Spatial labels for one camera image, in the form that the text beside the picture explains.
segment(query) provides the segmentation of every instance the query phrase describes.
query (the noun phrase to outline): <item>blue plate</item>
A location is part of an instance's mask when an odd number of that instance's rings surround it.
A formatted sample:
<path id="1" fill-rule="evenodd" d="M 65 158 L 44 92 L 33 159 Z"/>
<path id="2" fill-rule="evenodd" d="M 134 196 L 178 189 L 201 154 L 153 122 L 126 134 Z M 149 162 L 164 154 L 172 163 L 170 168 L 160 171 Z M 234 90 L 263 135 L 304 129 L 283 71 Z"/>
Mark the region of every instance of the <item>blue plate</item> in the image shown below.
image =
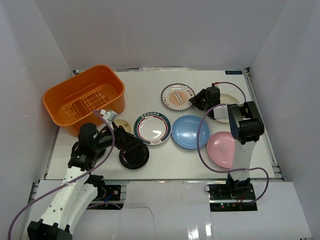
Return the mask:
<path id="1" fill-rule="evenodd" d="M 201 118 L 194 115 L 179 117 L 172 126 L 172 137 L 177 144 L 185 149 L 197 149 L 197 132 Z M 200 129 L 200 147 L 210 138 L 210 129 L 206 121 Z"/>

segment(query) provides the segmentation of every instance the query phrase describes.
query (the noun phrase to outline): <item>orange bin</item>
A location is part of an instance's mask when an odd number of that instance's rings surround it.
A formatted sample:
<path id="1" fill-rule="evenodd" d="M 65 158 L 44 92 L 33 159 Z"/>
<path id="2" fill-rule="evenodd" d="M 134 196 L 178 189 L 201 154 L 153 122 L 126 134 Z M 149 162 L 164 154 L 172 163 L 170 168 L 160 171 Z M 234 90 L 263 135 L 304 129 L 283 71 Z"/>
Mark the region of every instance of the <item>orange bin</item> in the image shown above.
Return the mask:
<path id="1" fill-rule="evenodd" d="M 125 85 L 107 66 L 94 66 L 54 87 L 43 96 L 43 103 L 55 124 L 77 136 L 85 123 L 99 126 L 102 120 L 94 110 L 125 109 Z"/>

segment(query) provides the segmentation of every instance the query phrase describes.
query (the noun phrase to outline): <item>white wall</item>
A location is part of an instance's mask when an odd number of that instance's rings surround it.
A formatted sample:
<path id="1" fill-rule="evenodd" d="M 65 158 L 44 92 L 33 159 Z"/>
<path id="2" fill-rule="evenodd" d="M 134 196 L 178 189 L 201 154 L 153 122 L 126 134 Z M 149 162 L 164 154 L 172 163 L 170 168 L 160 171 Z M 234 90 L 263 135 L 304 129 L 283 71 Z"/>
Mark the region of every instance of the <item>white wall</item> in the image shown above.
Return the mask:
<path id="1" fill-rule="evenodd" d="M 72 69 L 252 65 L 286 0 L 35 0 Z"/>
<path id="2" fill-rule="evenodd" d="M 0 32 L 0 239 L 7 239 L 57 130 L 43 93 L 71 70 L 33 0 L 1 0 Z M 19 239 L 23 218 L 13 240 Z"/>
<path id="3" fill-rule="evenodd" d="M 253 87 L 313 239 L 320 239 L 320 1 L 288 0 L 252 65 Z"/>

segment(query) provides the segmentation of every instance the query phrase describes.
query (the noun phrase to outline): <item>white table surface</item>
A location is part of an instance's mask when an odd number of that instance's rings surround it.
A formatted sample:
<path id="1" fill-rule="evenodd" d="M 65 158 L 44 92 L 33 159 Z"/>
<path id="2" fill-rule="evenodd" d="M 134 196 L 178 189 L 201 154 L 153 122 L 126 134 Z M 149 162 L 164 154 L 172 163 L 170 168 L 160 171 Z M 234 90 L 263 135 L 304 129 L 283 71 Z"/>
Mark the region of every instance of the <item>white table surface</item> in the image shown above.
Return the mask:
<path id="1" fill-rule="evenodd" d="M 251 99 L 246 80 L 243 75 L 226 75 L 225 71 L 131 71 L 117 72 L 118 77 L 125 85 L 125 109 L 117 118 L 127 120 L 133 130 L 135 121 L 146 112 L 159 112 L 164 114 L 171 125 L 175 120 L 184 115 L 196 115 L 203 117 L 204 112 L 195 107 L 181 112 L 172 111 L 161 101 L 161 92 L 169 84 L 181 83 L 191 87 L 195 94 L 201 89 L 210 87 L 215 82 L 232 82 L 237 84 L 246 94 L 247 101 Z M 232 85 L 220 84 L 220 92 L 229 94 L 240 103 L 243 102 L 241 92 Z M 216 120 L 206 119 L 211 134 L 228 131 L 229 124 Z M 76 137 L 69 135 L 60 128 L 47 172 L 47 180 L 63 179 L 66 173 L 67 163 Z M 251 168 L 265 168 L 271 178 L 274 172 L 271 165 L 271 156 L 268 154 L 266 137 L 263 135 L 257 142 L 251 159 Z M 109 159 L 94 173 L 103 175 L 106 180 L 201 180 L 224 179 L 227 174 L 215 173 L 208 170 L 200 161 L 197 150 L 188 150 L 178 146 L 170 136 L 167 141 L 156 146 L 149 146 L 150 157 L 147 164 L 137 170 L 129 170 L 121 165 L 119 151 L 114 148 Z M 214 164 L 206 147 L 201 148 L 203 158 L 217 170 L 221 167 Z M 250 172 L 251 178 L 265 178 L 260 170 Z"/>

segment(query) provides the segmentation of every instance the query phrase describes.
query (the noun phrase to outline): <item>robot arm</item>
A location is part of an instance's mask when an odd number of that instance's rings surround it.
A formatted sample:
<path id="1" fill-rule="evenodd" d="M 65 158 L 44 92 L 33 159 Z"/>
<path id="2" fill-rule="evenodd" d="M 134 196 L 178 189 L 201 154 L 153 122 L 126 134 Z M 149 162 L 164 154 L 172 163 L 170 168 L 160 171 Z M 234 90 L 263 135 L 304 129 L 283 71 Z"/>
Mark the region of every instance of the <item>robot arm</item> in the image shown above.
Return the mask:
<path id="1" fill-rule="evenodd" d="M 199 110 L 208 111 L 220 104 L 220 90 L 215 84 L 201 90 L 189 100 Z M 242 104 L 228 104 L 215 107 L 209 112 L 211 119 L 227 119 L 234 138 L 234 155 L 232 167 L 234 169 L 249 169 L 252 153 L 265 126 L 255 102 Z M 226 182 L 230 192 L 245 191 L 250 185 L 250 175 L 247 170 L 234 171 L 228 174 Z"/>
<path id="2" fill-rule="evenodd" d="M 107 112 L 103 118 L 108 116 L 111 116 L 112 122 L 114 115 Z M 124 155 L 143 145 L 141 140 L 127 133 L 122 126 L 117 127 L 114 123 L 112 126 L 115 147 L 120 149 L 120 154 Z M 105 182 L 103 176 L 93 174 L 87 174 L 73 183 L 68 182 L 94 168 L 111 144 L 112 136 L 107 127 L 98 132 L 93 123 L 81 126 L 62 182 L 67 185 L 57 191 L 40 219 L 30 222 L 27 228 L 30 240 L 72 240 L 73 230 L 90 202 L 101 199 L 101 195 L 105 194 Z M 139 149 L 149 156 L 147 147 Z"/>

